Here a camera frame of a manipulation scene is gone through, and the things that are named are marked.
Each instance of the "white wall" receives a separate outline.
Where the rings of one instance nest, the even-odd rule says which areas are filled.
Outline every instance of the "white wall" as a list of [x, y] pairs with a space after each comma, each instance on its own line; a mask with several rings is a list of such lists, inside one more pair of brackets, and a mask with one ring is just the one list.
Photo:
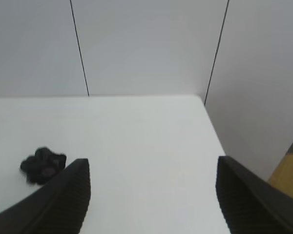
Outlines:
[[205, 95], [226, 0], [73, 0], [89, 91]]
[[86, 95], [68, 0], [0, 0], [0, 96]]
[[267, 179], [293, 142], [293, 0], [231, 0], [207, 100], [227, 154]]

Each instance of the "black cloth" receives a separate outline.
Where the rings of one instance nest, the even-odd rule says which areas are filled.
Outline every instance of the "black cloth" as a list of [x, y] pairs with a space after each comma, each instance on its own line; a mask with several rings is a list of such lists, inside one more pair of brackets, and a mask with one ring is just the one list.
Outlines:
[[45, 184], [65, 168], [66, 155], [56, 154], [46, 147], [36, 150], [21, 163], [21, 170], [27, 174], [27, 181], [32, 184]]

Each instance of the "white table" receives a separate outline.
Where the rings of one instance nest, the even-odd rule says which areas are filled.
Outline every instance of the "white table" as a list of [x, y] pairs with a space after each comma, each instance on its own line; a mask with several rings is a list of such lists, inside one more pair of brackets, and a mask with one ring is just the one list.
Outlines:
[[229, 233], [215, 192], [224, 152], [197, 96], [0, 98], [0, 211], [37, 189], [19, 166], [41, 146], [89, 159], [81, 234]]

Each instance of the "floor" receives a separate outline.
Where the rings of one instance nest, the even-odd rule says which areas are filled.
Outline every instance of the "floor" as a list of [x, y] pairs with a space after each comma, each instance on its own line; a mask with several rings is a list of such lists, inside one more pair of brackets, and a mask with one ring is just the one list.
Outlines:
[[293, 144], [273, 172], [269, 183], [293, 198]]

